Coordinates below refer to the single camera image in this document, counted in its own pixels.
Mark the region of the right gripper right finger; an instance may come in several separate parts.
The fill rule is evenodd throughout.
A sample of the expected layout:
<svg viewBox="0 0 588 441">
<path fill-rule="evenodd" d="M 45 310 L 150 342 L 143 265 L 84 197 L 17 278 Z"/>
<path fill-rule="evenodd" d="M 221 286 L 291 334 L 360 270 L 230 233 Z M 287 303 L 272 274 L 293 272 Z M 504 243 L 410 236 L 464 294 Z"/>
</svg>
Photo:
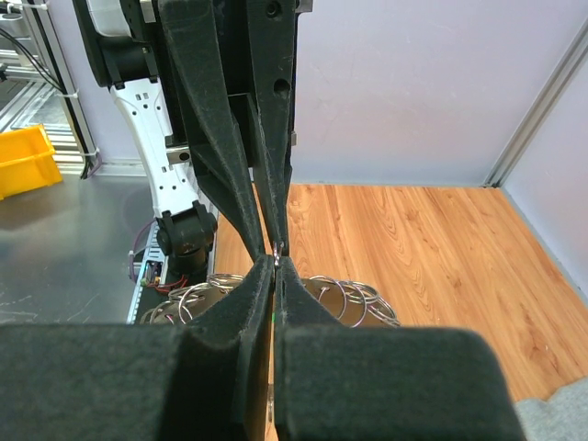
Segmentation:
<svg viewBox="0 0 588 441">
<path fill-rule="evenodd" d="M 521 440 L 500 364 L 479 335 L 403 326 L 275 330 L 282 440 Z"/>
</svg>

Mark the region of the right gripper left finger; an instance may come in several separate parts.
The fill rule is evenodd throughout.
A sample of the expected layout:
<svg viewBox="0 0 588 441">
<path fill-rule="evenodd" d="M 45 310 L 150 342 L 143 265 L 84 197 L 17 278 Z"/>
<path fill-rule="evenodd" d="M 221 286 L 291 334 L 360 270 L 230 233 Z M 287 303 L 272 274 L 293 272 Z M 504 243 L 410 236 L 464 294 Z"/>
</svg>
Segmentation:
<svg viewBox="0 0 588 441">
<path fill-rule="evenodd" d="M 261 440 L 274 263 L 185 325 L 5 325 L 4 440 Z"/>
</svg>

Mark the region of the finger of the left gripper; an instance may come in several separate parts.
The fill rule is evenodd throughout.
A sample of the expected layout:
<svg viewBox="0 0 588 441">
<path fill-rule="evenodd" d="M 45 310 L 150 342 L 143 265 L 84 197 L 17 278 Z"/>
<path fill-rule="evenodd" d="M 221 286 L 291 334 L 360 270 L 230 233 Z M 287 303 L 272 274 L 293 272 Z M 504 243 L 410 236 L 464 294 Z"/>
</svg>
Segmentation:
<svg viewBox="0 0 588 441">
<path fill-rule="evenodd" d="M 187 109 L 208 141 L 192 146 L 204 168 L 197 173 L 198 185 L 255 261 L 266 254 L 265 245 L 243 139 L 227 95 L 213 3 L 162 1 L 158 11 Z"/>
<path fill-rule="evenodd" d="M 248 1 L 246 13 L 255 103 L 254 182 L 269 242 L 286 253 L 295 3 Z"/>
</svg>

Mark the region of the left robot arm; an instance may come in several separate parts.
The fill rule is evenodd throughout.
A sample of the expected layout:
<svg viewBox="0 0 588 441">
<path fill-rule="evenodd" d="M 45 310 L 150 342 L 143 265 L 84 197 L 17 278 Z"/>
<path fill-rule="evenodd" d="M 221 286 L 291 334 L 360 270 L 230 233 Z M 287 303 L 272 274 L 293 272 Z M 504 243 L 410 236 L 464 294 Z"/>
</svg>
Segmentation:
<svg viewBox="0 0 588 441">
<path fill-rule="evenodd" d="M 298 1 L 77 1 L 96 82 L 126 120 L 149 179 L 158 242 L 182 276 L 216 225 L 251 257 L 288 253 Z"/>
</svg>

